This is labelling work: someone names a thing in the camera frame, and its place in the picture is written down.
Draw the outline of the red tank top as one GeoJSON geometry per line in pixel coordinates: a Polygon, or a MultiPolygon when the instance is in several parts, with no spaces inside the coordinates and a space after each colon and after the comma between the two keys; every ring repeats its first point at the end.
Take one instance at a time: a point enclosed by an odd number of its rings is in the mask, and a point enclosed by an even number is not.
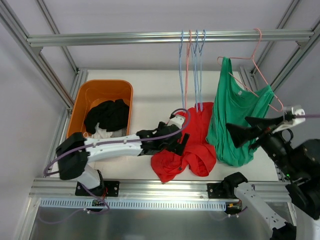
{"type": "Polygon", "coordinates": [[[204,102],[202,111],[194,107],[188,109],[190,123],[182,133],[189,134],[189,139],[181,156],[167,150],[152,156],[151,167],[162,183],[173,180],[186,168],[198,177],[207,177],[213,170],[216,150],[206,141],[213,106],[213,102],[204,102]]]}

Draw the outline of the green tank top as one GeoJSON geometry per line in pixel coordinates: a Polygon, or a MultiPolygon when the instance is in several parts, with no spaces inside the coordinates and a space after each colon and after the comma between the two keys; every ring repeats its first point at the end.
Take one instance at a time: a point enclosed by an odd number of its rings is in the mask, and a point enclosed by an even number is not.
{"type": "Polygon", "coordinates": [[[274,93],[269,85],[254,93],[244,90],[232,75],[232,61],[224,57],[206,141],[214,146],[216,158],[220,162],[241,167],[253,160],[256,150],[249,149],[249,146],[255,141],[250,140],[236,148],[226,124],[248,127],[245,117],[264,118],[274,93]]]}

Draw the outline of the black tank top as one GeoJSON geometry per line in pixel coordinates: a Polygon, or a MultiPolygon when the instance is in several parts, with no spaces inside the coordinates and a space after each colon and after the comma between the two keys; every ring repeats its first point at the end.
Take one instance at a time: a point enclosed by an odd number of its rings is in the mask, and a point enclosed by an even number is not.
{"type": "Polygon", "coordinates": [[[84,119],[89,134],[96,133],[96,126],[107,132],[121,130],[128,125],[130,107],[123,99],[107,100],[93,107],[84,119]]]}

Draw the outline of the white tank top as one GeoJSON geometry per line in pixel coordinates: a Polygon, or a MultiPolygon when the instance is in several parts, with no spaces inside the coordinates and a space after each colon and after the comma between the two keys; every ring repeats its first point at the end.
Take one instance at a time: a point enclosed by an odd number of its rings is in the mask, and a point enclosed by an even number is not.
{"type": "Polygon", "coordinates": [[[91,134],[88,132],[84,132],[83,134],[84,138],[92,138],[92,139],[108,139],[111,138],[113,135],[112,131],[106,131],[105,129],[102,129],[99,127],[99,123],[95,126],[95,133],[91,134]]]}

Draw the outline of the grey tank top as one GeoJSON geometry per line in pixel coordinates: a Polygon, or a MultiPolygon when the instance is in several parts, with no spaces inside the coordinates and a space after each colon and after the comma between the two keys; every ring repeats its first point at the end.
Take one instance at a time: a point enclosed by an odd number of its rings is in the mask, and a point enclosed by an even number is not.
{"type": "Polygon", "coordinates": [[[127,128],[122,128],[120,130],[114,131],[111,135],[112,138],[119,138],[127,135],[127,128]]]}

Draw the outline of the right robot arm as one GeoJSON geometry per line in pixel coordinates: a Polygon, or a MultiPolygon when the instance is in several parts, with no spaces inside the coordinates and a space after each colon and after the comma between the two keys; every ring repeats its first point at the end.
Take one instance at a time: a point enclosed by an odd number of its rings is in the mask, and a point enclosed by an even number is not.
{"type": "Polygon", "coordinates": [[[295,206],[296,224],[280,217],[256,193],[245,176],[228,175],[219,187],[228,198],[238,198],[264,224],[272,240],[318,240],[320,238],[320,141],[309,139],[293,148],[282,132],[304,122],[306,115],[286,113],[277,118],[245,117],[248,127],[227,123],[236,148],[253,140],[250,149],[262,147],[287,177],[285,186],[295,206]]]}

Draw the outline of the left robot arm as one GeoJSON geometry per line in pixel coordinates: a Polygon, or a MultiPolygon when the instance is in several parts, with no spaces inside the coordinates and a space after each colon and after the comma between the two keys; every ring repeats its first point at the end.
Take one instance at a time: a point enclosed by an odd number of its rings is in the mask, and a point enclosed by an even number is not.
{"type": "Polygon", "coordinates": [[[122,156],[154,156],[163,150],[181,156],[190,138],[183,129],[183,119],[178,117],[160,122],[156,129],[116,138],[85,138],[76,132],[56,149],[59,178],[77,181],[81,195],[87,190],[93,196],[102,196],[108,188],[101,171],[90,163],[122,156]]]}

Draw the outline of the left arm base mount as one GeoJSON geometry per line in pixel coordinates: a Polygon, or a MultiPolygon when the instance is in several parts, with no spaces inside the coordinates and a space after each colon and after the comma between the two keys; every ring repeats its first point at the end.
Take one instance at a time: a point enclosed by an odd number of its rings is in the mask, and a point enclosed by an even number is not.
{"type": "Polygon", "coordinates": [[[118,197],[120,189],[120,182],[115,180],[104,180],[103,184],[89,189],[88,191],[78,182],[75,188],[75,195],[79,197],[118,197]]]}

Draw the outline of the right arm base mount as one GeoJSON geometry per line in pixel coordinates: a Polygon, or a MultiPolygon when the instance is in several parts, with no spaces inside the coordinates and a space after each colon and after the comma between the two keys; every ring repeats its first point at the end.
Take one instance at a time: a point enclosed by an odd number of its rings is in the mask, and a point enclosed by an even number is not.
{"type": "Polygon", "coordinates": [[[236,199],[234,189],[238,187],[239,183],[218,182],[207,183],[207,195],[209,199],[236,199]]]}

